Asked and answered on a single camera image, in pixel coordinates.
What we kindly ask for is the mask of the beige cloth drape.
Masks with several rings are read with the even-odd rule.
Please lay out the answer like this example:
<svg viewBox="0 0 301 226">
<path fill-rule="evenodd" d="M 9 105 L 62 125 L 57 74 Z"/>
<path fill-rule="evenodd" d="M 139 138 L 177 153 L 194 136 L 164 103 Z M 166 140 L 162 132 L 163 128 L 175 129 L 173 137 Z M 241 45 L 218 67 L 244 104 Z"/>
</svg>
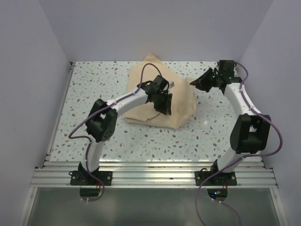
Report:
<svg viewBox="0 0 301 226">
<path fill-rule="evenodd" d="M 194 79 L 182 78 L 153 54 L 148 54 L 141 63 L 130 69 L 127 92 L 137 89 L 140 80 L 153 85 L 159 75 L 172 81 L 174 86 L 168 92 L 156 93 L 155 102 L 139 105 L 124 113 L 126 122 L 178 129 L 193 116 L 196 110 L 195 87 L 190 83 Z"/>
</svg>

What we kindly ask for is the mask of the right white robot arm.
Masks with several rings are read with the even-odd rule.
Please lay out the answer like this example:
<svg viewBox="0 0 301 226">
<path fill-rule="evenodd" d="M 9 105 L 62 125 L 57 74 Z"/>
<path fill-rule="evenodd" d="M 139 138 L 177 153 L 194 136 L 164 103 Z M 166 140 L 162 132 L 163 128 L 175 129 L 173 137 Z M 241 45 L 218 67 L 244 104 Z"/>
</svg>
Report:
<svg viewBox="0 0 301 226">
<path fill-rule="evenodd" d="M 235 75 L 235 66 L 233 60 L 220 60 L 215 68 L 209 68 L 190 83 L 205 92 L 218 88 L 230 101 L 237 116 L 230 134 L 229 149 L 214 161 L 210 169 L 209 178 L 215 185 L 224 182 L 226 173 L 234 172 L 244 158 L 259 157 L 266 148 L 269 136 L 271 118 L 262 115 L 248 95 L 243 94 L 245 88 L 242 79 Z"/>
</svg>

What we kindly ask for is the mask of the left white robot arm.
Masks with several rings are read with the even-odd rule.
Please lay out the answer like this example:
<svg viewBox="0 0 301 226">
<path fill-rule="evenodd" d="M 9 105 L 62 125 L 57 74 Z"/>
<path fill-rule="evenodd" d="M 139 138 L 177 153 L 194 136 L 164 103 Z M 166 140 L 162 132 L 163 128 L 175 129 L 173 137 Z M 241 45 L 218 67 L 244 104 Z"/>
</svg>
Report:
<svg viewBox="0 0 301 226">
<path fill-rule="evenodd" d="M 87 119 L 84 120 L 87 134 L 93 139 L 89 142 L 84 160 L 78 167 L 82 181 L 87 185 L 92 185 L 97 181 L 96 171 L 99 169 L 102 148 L 104 142 L 114 134 L 118 117 L 147 103 L 153 103 L 156 112 L 171 115 L 170 89 L 173 86 L 174 82 L 167 81 L 158 75 L 153 81 L 143 82 L 119 98 L 95 101 Z"/>
</svg>

